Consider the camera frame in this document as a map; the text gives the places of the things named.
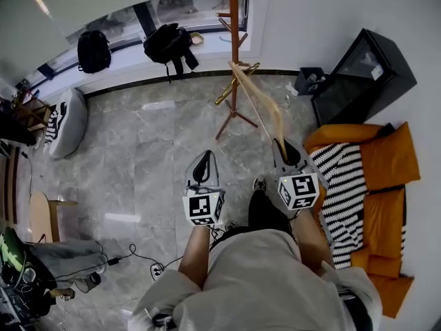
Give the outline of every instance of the marble floor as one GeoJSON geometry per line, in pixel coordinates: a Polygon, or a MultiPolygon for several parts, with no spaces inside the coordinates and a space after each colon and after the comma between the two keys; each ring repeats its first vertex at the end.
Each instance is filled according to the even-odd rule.
{"type": "MultiPolygon", "coordinates": [[[[280,105],[285,134],[302,140],[316,127],[309,97],[291,93],[295,77],[255,75],[254,82],[280,105]]],[[[110,257],[137,252],[168,263],[181,256],[191,226],[182,205],[184,173],[204,150],[216,155],[220,184],[226,189],[224,220],[246,224],[254,178],[275,173],[271,144],[263,129],[233,119],[214,137],[228,115],[214,105],[230,77],[156,83],[88,99],[89,122],[77,151],[54,161],[42,148],[25,149],[32,162],[32,191],[49,199],[71,199],[77,207],[59,209],[62,240],[96,239],[110,257]]],[[[269,116],[258,109],[271,133],[269,116]]],[[[257,122],[239,92],[238,110],[257,122]]],[[[19,159],[18,233],[30,239],[30,165],[19,159]]],[[[126,330],[127,318],[152,284],[150,262],[137,257],[107,269],[102,284],[69,302],[57,301],[42,318],[42,330],[126,330]]]]}

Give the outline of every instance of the window frame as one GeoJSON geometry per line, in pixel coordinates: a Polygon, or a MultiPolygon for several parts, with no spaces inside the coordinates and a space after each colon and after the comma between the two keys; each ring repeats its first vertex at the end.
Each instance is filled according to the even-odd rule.
{"type": "MultiPolygon", "coordinates": [[[[143,3],[138,3],[132,6],[136,13],[136,17],[139,20],[139,23],[143,29],[145,36],[148,36],[151,32],[156,30],[156,27],[153,22],[153,18],[150,14],[150,11],[147,7],[149,1],[145,1],[143,3]]],[[[239,31],[246,32],[248,26],[248,15],[249,15],[249,0],[245,0],[244,3],[244,18],[243,23],[239,26],[239,31]]],[[[188,32],[198,32],[201,34],[204,33],[217,33],[217,32],[227,32],[227,28],[221,23],[209,24],[209,25],[201,25],[201,26],[192,26],[185,28],[188,32]]],[[[109,45],[109,49],[111,52],[116,52],[118,50],[126,49],[132,46],[137,46],[138,44],[142,44],[143,40],[140,37],[135,37],[127,40],[117,41],[109,45]]],[[[45,77],[40,80],[38,83],[34,85],[29,85],[29,82],[26,78],[24,78],[20,83],[16,85],[16,88],[21,89],[23,85],[29,85],[29,90],[35,90],[39,86],[41,86],[46,81],[52,80],[54,77],[62,74],[65,71],[68,71],[72,68],[75,68],[79,65],[78,57],[72,59],[72,63],[68,66],[55,70],[48,63],[44,63],[42,66],[37,68],[38,71],[45,77]]]]}

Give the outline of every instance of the gray pants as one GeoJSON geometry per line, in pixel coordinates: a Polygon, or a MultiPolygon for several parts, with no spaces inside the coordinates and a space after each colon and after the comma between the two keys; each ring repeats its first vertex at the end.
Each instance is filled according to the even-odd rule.
{"type": "Polygon", "coordinates": [[[57,280],[57,288],[69,288],[73,279],[88,278],[93,272],[103,273],[107,261],[103,248],[96,241],[64,241],[30,246],[34,254],[57,280]]]}

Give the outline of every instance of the window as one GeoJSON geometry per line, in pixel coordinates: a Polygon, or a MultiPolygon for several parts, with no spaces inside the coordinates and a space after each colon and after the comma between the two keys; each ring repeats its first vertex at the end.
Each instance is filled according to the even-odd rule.
{"type": "MultiPolygon", "coordinates": [[[[238,0],[239,29],[247,28],[249,0],[238,0]]],[[[23,84],[36,88],[52,76],[78,65],[76,47],[81,34],[88,30],[100,30],[109,41],[112,52],[143,42],[143,37],[165,23],[178,22],[189,31],[219,32],[226,30],[216,13],[229,12],[229,0],[150,0],[111,12],[91,21],[66,37],[70,49],[49,60],[44,68],[29,75],[23,84]]]]}

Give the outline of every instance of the black backpack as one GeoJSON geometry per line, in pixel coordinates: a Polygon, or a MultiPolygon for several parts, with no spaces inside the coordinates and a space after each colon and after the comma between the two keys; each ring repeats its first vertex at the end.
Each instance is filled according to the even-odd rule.
{"type": "Polygon", "coordinates": [[[94,74],[108,68],[112,60],[108,43],[98,30],[84,32],[78,40],[78,70],[94,74]]]}
{"type": "Polygon", "coordinates": [[[158,30],[149,34],[144,42],[144,53],[155,63],[165,64],[170,82],[167,66],[170,60],[173,61],[177,75],[184,73],[181,57],[185,57],[186,64],[192,70],[199,65],[189,49],[192,44],[192,38],[187,30],[182,27],[178,28],[177,23],[171,23],[162,25],[158,30]]]}

